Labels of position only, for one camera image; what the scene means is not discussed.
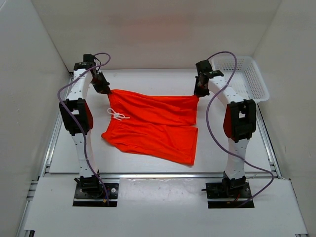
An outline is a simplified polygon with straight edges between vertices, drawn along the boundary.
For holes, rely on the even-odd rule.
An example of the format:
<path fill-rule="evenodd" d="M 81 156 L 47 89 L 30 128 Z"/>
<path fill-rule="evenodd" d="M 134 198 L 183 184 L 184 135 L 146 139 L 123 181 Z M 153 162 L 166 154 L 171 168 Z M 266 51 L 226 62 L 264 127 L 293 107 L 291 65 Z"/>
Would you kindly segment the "orange shorts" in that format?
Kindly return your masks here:
<path fill-rule="evenodd" d="M 194 165 L 197 96 L 153 96 L 114 89 L 108 99 L 112 117 L 101 135 L 107 143 L 125 153 Z"/>

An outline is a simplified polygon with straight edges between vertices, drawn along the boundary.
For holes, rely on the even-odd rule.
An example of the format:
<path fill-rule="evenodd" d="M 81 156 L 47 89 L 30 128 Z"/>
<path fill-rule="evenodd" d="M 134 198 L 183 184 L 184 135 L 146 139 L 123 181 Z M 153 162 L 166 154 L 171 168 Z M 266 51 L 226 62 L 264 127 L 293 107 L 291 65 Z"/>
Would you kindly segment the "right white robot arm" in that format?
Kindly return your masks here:
<path fill-rule="evenodd" d="M 244 160 L 248 142 L 256 130 L 256 103 L 238 95 L 221 79 L 224 74 L 220 70 L 213 70 L 208 60 L 196 63 L 196 69 L 194 95 L 204 97 L 210 92 L 215 94 L 224 89 L 218 94 L 218 99 L 226 107 L 223 129 L 228 138 L 230 153 L 224 170 L 222 193 L 232 198 L 246 181 Z"/>

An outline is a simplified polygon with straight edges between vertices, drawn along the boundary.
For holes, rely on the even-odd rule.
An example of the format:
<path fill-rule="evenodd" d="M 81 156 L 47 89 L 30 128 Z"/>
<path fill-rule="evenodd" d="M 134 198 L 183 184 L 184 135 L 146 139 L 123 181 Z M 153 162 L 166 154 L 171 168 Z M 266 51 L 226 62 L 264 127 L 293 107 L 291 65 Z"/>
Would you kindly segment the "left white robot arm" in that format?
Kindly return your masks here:
<path fill-rule="evenodd" d="M 77 182 L 93 198 L 102 195 L 99 171 L 93 157 L 90 135 L 93 129 L 93 116 L 86 97 L 92 85 L 99 94 L 110 94 L 110 83 L 101 72 L 101 67 L 109 63 L 111 56 L 102 64 L 97 58 L 100 53 L 85 54 L 81 62 L 75 63 L 73 81 L 59 89 L 57 97 L 65 129 L 71 135 L 79 161 L 79 180 Z"/>

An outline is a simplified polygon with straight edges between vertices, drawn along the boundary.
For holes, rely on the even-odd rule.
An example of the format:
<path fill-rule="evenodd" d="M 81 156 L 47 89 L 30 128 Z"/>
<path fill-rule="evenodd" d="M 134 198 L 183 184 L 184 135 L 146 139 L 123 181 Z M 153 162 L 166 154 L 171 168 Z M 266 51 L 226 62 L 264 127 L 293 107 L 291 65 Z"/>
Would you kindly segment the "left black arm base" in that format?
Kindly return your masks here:
<path fill-rule="evenodd" d="M 95 176 L 88 178 L 86 183 L 81 182 L 79 178 L 74 180 L 74 207 L 117 207 L 119 183 L 104 183 L 104 191 L 104 187 Z"/>

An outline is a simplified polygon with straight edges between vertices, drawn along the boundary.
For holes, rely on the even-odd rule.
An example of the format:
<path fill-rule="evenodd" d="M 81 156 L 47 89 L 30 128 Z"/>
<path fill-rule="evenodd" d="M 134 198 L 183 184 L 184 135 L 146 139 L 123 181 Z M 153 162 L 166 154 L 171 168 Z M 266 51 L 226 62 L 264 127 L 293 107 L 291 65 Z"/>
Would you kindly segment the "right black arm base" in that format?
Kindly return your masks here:
<path fill-rule="evenodd" d="M 252 193 L 246 177 L 230 179 L 226 173 L 221 182 L 205 183 L 209 209 L 254 208 Z"/>

